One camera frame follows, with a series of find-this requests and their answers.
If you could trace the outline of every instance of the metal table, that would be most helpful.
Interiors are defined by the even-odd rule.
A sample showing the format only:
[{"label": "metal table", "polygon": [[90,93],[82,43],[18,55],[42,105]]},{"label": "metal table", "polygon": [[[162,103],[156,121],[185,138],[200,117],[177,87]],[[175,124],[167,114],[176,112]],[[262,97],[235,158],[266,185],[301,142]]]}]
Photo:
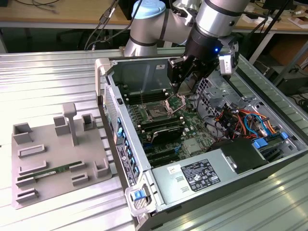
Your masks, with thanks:
[{"label": "metal table", "polygon": [[[161,49],[179,54],[182,49]],[[123,189],[99,117],[94,61],[120,56],[118,50],[6,54],[0,56],[0,227],[8,230],[134,230]],[[307,116],[241,58],[240,67],[306,133]],[[244,95],[252,90],[233,75]],[[52,124],[61,104],[74,102],[77,118],[95,116],[113,177],[23,209],[11,207],[12,124]],[[268,179],[203,206],[157,230],[307,230],[308,156]]]}]

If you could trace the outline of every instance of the motherboard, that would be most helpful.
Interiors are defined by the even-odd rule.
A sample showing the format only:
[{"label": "motherboard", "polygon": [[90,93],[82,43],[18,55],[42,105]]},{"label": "motherboard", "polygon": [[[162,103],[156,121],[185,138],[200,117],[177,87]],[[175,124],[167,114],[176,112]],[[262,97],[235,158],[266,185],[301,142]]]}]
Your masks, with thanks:
[{"label": "motherboard", "polygon": [[215,142],[189,97],[159,90],[124,94],[129,116],[153,167],[202,154]]}]

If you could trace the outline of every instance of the robotic arm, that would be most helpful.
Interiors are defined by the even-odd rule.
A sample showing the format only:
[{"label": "robotic arm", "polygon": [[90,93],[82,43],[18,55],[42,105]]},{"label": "robotic arm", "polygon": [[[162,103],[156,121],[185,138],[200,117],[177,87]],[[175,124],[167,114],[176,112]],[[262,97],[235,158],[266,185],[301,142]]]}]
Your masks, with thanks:
[{"label": "robotic arm", "polygon": [[172,12],[159,0],[143,0],[131,25],[124,55],[155,55],[159,39],[186,42],[184,54],[168,61],[167,75],[175,93],[191,74],[197,82],[208,77],[218,64],[223,75],[230,75],[239,55],[238,44],[230,34],[248,3],[249,0],[203,0],[196,14],[184,8]]},{"label": "robotic arm", "polygon": [[[175,93],[191,73],[197,81],[208,77],[218,64],[223,75],[232,73],[238,61],[238,44],[230,33],[248,3],[249,0],[203,0],[184,54],[168,61],[168,78]],[[229,52],[220,53],[223,46]]]}]

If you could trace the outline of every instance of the wooden desk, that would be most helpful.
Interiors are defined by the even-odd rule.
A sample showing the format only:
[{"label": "wooden desk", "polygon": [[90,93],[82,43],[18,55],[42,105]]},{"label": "wooden desk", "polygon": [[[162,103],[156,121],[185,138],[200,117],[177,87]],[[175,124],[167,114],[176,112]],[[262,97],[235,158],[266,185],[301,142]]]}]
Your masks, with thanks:
[{"label": "wooden desk", "polygon": [[[35,6],[27,6],[10,0],[8,7],[0,7],[0,27],[14,22],[97,25],[101,15],[111,5],[111,2],[112,0],[60,0],[54,3],[54,9],[58,13],[52,13]],[[109,25],[122,25],[122,27],[125,27],[128,24],[129,21],[120,7],[117,7],[109,21]]]},{"label": "wooden desk", "polygon": [[[60,0],[54,3],[58,13],[41,10],[35,6],[20,4],[10,0],[8,7],[0,8],[0,28],[1,27],[23,27],[23,28],[79,28],[93,29],[97,26],[99,18],[110,6],[112,0]],[[263,9],[254,4],[255,11],[262,13]],[[261,54],[265,46],[274,34],[308,34],[308,29],[301,29],[288,21],[290,16],[282,16],[282,20],[274,25],[272,30],[266,35],[256,52],[250,59],[254,62]],[[129,24],[120,7],[117,7],[106,29],[123,29]],[[257,25],[247,23],[240,19],[234,32],[249,33]],[[166,42],[164,47],[171,46]]]}]

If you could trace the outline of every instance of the computer monitor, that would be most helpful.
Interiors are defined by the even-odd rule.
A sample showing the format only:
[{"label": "computer monitor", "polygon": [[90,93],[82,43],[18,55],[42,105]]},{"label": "computer monitor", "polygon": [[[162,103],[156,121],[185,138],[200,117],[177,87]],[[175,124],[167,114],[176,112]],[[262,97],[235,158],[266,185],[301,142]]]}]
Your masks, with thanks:
[{"label": "computer monitor", "polygon": [[[275,17],[275,10],[280,10],[282,6],[284,6],[285,0],[265,0],[262,8],[268,10],[267,12],[263,12],[264,15],[268,15],[271,18]],[[286,6],[285,10],[295,10],[296,6],[293,4],[293,1],[290,1]]]}]

